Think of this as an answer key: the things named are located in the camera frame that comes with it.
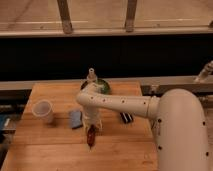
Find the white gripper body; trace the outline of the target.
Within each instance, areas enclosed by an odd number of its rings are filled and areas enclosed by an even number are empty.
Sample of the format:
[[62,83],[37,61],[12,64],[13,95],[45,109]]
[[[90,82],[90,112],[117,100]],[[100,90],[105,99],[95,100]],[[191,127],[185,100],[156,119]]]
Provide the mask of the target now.
[[84,107],[82,122],[86,132],[89,131],[92,125],[95,126],[97,131],[100,131],[101,117],[100,117],[99,109],[95,107]]

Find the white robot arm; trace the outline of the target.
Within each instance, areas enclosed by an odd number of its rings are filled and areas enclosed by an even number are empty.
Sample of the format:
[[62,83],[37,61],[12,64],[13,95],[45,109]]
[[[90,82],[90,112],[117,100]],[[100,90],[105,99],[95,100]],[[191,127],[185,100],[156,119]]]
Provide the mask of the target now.
[[76,101],[84,108],[87,125],[95,121],[98,108],[156,120],[158,171],[211,171],[204,109],[190,91],[172,89],[161,97],[105,95],[91,83]]

